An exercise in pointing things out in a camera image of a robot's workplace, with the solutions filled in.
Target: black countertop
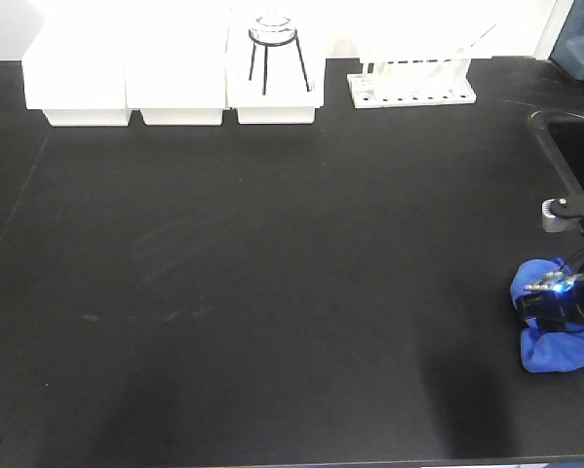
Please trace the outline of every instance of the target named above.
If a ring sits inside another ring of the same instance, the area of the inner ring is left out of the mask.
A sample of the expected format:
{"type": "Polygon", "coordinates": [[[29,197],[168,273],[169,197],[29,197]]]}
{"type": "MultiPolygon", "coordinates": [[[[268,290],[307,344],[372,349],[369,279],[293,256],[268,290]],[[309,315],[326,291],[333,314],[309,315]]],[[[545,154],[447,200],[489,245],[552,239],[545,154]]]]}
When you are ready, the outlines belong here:
{"type": "Polygon", "coordinates": [[[358,68],[312,126],[50,129],[0,63],[0,467],[584,458],[584,370],[524,371],[508,294],[582,246],[527,121],[584,85],[355,110],[358,68]]]}

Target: black tripod leg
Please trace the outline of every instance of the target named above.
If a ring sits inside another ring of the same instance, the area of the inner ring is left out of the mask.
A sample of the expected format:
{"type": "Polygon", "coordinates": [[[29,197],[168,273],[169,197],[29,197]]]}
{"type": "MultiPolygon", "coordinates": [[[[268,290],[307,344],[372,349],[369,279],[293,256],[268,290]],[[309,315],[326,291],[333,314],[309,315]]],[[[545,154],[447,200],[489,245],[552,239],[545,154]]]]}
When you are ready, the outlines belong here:
{"type": "Polygon", "coordinates": [[[263,95],[265,96],[265,89],[268,86],[268,46],[265,46],[263,53],[263,95]]]}
{"type": "Polygon", "coordinates": [[[309,89],[309,80],[307,80],[307,70],[304,68],[304,58],[302,58],[302,51],[300,50],[300,41],[298,36],[295,36],[295,46],[298,48],[298,56],[300,57],[300,66],[302,67],[302,76],[304,76],[304,84],[307,85],[307,93],[309,89]]]}
{"type": "Polygon", "coordinates": [[[253,54],[251,55],[251,73],[249,73],[249,81],[253,79],[254,52],[255,51],[256,51],[256,44],[253,43],[253,54]]]}

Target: gray object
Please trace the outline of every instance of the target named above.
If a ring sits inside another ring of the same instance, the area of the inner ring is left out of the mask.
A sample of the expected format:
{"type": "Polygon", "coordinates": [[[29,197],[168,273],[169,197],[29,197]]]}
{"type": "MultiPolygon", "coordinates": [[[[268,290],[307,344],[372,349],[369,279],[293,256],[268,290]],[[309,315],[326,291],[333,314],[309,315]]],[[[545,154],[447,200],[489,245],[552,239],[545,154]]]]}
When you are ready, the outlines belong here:
{"type": "Polygon", "coordinates": [[[551,59],[569,75],[584,80],[584,0],[575,0],[551,59]]]}

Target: robotic arm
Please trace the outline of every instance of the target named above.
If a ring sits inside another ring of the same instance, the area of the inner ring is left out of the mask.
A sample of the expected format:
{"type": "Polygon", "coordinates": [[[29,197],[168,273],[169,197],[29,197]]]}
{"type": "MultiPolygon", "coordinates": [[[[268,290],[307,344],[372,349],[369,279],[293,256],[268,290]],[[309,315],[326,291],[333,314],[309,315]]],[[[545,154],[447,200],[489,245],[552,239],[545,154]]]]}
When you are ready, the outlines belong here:
{"type": "MultiPolygon", "coordinates": [[[[584,237],[584,194],[547,200],[542,213],[545,231],[579,229],[584,237]]],[[[523,320],[535,319],[538,327],[547,332],[566,331],[567,324],[584,326],[584,264],[576,274],[560,267],[527,285],[526,290],[532,293],[517,300],[523,320]]]]}

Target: blue towel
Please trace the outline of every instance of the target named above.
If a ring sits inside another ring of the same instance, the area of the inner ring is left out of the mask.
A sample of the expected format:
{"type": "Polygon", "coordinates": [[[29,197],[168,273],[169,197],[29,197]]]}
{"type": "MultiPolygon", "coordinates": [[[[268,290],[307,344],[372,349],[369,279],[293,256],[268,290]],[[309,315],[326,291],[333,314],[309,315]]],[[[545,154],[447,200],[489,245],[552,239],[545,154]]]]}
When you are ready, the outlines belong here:
{"type": "MultiPolygon", "coordinates": [[[[530,260],[519,267],[510,287],[513,304],[521,295],[530,293],[524,286],[557,270],[559,259],[530,260]]],[[[584,368],[584,327],[568,324],[568,331],[541,331],[536,321],[526,321],[522,331],[522,363],[530,372],[569,372],[584,368]]]]}

